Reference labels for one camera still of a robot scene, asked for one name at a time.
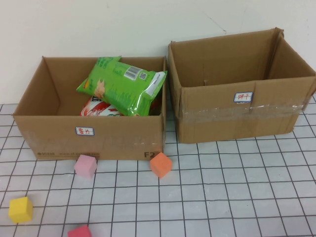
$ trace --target red foam cube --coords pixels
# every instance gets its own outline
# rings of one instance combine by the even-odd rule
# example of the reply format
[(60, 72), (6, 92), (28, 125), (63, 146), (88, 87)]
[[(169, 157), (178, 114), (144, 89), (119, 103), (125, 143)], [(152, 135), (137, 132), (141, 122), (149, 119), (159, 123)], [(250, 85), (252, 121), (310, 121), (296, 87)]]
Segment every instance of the red foam cube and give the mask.
[(68, 237), (92, 237), (88, 226), (81, 226), (72, 231), (68, 231)]
[(164, 153), (160, 152), (150, 161), (150, 169), (159, 178), (165, 176), (172, 169), (172, 160)]

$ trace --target red snack bag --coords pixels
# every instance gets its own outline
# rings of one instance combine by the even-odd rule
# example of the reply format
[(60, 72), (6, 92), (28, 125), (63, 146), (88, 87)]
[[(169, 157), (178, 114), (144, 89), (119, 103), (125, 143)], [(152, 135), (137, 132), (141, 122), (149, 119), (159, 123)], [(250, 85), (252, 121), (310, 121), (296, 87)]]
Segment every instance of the red snack bag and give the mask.
[(92, 96), (82, 109), (81, 116), (124, 116), (114, 106)]

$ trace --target empty cardboard box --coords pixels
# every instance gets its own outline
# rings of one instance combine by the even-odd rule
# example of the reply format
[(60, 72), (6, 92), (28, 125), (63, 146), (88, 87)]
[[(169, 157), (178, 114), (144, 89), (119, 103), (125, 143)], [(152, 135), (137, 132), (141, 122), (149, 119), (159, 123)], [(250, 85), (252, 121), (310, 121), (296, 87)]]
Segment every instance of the empty cardboard box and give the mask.
[[(97, 58), (43, 57), (15, 113), (15, 121), (38, 159), (150, 160), (165, 143), (166, 98), (161, 113), (146, 117), (79, 116), (89, 95), (76, 88)], [(121, 58), (148, 71), (166, 70), (164, 57)]]
[(181, 143), (289, 133), (316, 89), (278, 28), (171, 42), (168, 57)]

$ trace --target foam block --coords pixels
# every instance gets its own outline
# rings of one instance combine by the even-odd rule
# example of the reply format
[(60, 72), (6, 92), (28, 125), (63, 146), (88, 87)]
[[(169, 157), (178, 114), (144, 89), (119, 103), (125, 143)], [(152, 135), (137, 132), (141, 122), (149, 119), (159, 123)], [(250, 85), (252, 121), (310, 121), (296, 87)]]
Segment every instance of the foam block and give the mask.
[(92, 237), (88, 226), (81, 226), (72, 231), (68, 231), (68, 237)]
[(14, 223), (31, 221), (33, 204), (28, 197), (10, 200), (9, 217)]
[(97, 161), (94, 157), (80, 155), (75, 164), (75, 171), (77, 175), (91, 178), (97, 169)]
[(170, 160), (164, 153), (160, 152), (150, 161), (150, 169), (159, 178), (165, 176), (172, 169), (172, 160)]

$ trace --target pink foam cube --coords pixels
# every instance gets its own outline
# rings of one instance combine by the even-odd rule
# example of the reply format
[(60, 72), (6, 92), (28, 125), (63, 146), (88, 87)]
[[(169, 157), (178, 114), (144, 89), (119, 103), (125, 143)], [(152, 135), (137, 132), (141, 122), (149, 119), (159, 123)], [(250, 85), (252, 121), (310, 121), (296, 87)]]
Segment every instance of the pink foam cube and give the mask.
[(88, 226), (81, 226), (72, 231), (68, 231), (68, 237), (92, 237)]
[(75, 171), (77, 175), (91, 178), (97, 169), (97, 161), (94, 157), (80, 155), (75, 164)]

